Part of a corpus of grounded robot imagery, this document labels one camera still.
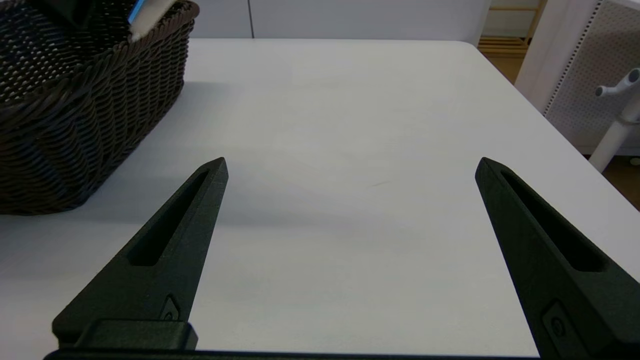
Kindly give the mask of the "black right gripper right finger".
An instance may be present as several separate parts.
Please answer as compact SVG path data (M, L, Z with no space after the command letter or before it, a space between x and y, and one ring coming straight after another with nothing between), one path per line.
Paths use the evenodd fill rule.
M512 169L475 171L494 235L542 359L637 359L640 287Z

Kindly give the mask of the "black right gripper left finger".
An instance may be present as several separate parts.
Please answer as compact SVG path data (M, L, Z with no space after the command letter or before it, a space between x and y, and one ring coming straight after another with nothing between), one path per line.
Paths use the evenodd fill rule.
M189 323L229 174L201 165L52 322L59 350L194 350Z

